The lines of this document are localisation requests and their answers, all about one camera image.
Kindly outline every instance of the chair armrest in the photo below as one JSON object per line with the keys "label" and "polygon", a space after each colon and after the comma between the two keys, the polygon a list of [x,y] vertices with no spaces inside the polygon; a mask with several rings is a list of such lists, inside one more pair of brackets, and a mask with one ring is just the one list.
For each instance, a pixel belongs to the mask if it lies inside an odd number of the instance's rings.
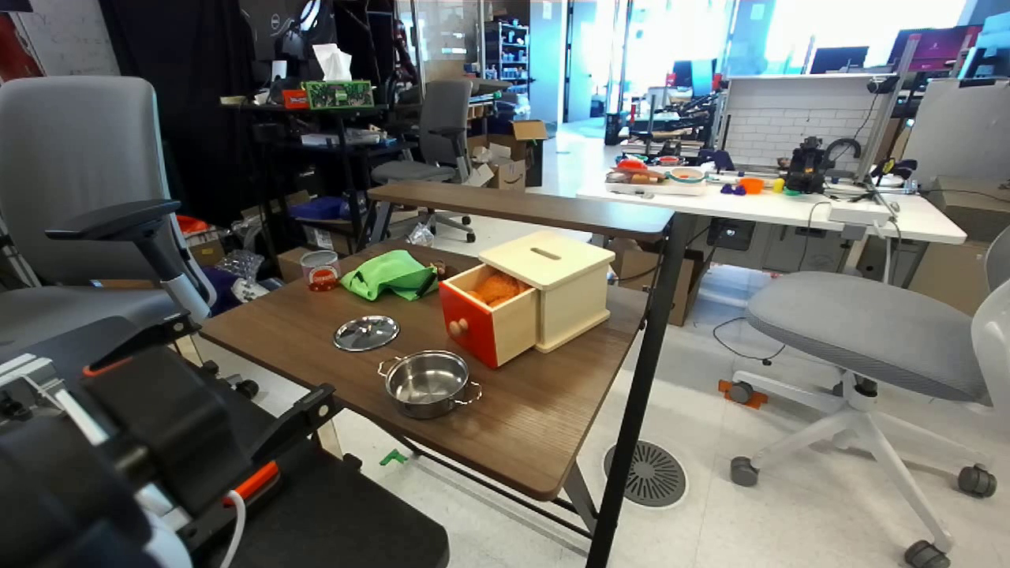
{"label": "chair armrest", "polygon": [[49,240],[135,240],[155,231],[171,212],[180,212],[178,200],[122,202],[75,213],[44,233]]}

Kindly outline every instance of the shelf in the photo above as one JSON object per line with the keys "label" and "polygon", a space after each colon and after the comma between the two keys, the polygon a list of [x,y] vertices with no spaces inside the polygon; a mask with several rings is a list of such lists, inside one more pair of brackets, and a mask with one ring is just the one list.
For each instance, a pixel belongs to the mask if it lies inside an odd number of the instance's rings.
{"label": "shelf", "polygon": [[528,24],[488,21],[486,24],[486,77],[506,78],[507,92],[531,92],[531,45]]}

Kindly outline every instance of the office chair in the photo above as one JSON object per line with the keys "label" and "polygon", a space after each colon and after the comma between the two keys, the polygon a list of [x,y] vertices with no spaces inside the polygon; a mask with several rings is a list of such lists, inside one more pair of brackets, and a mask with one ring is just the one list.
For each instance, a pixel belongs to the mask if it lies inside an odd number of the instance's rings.
{"label": "office chair", "polygon": [[[377,184],[416,180],[416,184],[460,184],[466,178],[466,103],[470,82],[427,82],[416,119],[416,150],[420,162],[386,162],[373,170]],[[476,240],[470,218],[450,221],[436,212],[423,212],[420,224],[432,233],[436,224],[466,233]]]}
{"label": "office chair", "polygon": [[[951,453],[970,450],[923,425],[878,413],[873,399],[878,382],[885,382],[945,402],[1010,403],[1010,227],[990,242],[986,269],[990,294],[976,314],[962,314],[914,291],[853,276],[794,271],[764,286],[749,302],[749,326],[834,362],[844,382],[834,390],[804,390],[759,372],[736,372],[736,402],[752,399],[759,386],[760,390],[798,402],[828,415],[769,446],[759,459],[736,459],[729,463],[731,483],[759,485],[764,466],[815,443],[853,431],[933,535],[933,544],[912,544],[906,561],[914,568],[948,564],[954,540],[880,425],[924,434]],[[956,485],[986,499],[996,479],[976,463],[958,469]]]}
{"label": "office chair", "polygon": [[[171,202],[155,89],[126,77],[0,85],[0,218],[38,276],[0,294],[0,359],[65,332],[120,322],[93,359],[164,326],[199,326],[215,291],[185,256]],[[95,281],[161,281],[107,291]]]}

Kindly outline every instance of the floor drain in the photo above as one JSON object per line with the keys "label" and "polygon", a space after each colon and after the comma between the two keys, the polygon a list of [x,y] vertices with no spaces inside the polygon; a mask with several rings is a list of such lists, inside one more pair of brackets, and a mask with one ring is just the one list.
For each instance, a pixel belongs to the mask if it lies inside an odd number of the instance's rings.
{"label": "floor drain", "polygon": [[626,499],[646,506],[646,509],[667,509],[678,502],[687,490],[683,463],[659,446],[638,443],[629,483],[626,483]]}

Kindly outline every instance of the bag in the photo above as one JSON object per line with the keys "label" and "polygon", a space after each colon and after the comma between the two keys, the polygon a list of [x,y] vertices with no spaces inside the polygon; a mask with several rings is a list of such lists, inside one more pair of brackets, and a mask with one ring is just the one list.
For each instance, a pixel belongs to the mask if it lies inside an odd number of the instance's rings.
{"label": "bag", "polygon": [[503,162],[500,189],[528,189],[528,162]]}

